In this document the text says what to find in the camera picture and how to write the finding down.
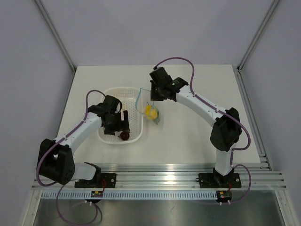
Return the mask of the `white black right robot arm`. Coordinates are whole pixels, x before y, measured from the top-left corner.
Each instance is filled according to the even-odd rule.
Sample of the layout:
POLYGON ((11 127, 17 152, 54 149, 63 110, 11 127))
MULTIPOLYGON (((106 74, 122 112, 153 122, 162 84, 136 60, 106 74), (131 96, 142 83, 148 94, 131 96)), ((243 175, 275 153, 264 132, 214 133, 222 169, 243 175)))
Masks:
POLYGON ((152 101, 170 99, 178 102, 201 116, 212 127, 210 142, 216 148, 216 163, 211 181, 216 187, 230 183, 234 175, 232 150, 242 133, 238 124, 238 111, 231 108, 226 110, 230 115, 225 115, 212 102, 197 96, 187 81, 180 77, 173 80, 164 67, 154 67, 150 77, 152 101))

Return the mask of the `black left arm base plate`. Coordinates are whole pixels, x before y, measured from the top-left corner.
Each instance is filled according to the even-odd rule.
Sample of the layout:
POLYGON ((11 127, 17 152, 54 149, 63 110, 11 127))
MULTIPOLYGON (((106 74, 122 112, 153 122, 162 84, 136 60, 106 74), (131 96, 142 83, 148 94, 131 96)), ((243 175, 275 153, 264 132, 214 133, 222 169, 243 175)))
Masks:
POLYGON ((115 188, 117 174, 99 173, 91 180, 80 179, 75 182, 75 188, 115 188))

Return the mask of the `clear teal-zipper zip bag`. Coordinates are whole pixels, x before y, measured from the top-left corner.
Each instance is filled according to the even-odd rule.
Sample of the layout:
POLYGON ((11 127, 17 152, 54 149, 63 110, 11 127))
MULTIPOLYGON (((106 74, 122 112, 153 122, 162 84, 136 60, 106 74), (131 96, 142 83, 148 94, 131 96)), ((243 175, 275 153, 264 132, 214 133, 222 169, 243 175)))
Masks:
POLYGON ((151 100, 150 90, 139 88, 135 108, 148 124, 158 129, 163 129, 164 115, 162 107, 159 101, 151 100))

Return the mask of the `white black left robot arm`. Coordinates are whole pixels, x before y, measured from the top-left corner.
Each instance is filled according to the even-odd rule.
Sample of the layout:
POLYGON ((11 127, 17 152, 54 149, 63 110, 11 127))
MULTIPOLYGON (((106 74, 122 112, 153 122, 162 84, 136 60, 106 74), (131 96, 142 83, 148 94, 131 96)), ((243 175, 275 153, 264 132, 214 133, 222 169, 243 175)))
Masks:
POLYGON ((70 132, 55 139, 45 139, 40 144, 36 179, 52 180, 53 184, 66 185, 72 180, 83 183, 84 187, 104 185, 102 170, 93 163, 75 163, 74 154, 79 146, 95 131, 103 129, 106 135, 116 132, 130 132, 128 112, 122 109, 122 102, 110 95, 96 105, 86 106, 83 119, 70 132))

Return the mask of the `yellow toy pear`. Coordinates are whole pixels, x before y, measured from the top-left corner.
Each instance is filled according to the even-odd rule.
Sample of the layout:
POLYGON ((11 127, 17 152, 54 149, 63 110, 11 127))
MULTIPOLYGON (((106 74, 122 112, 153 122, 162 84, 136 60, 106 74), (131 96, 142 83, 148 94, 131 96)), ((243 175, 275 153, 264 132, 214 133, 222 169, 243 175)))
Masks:
POLYGON ((153 109, 152 105, 147 105, 145 107, 145 114, 146 114, 146 117, 147 117, 148 120, 152 120, 153 119, 153 117, 151 116, 152 109, 153 109))

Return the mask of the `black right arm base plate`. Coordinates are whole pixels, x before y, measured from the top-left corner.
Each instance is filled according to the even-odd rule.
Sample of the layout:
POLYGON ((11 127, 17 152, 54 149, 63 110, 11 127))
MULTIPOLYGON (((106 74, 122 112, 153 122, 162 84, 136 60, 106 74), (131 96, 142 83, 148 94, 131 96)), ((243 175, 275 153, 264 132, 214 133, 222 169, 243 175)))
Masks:
POLYGON ((241 188, 240 176, 233 173, 229 176, 218 176, 214 173, 199 173, 196 178, 200 188, 241 188))

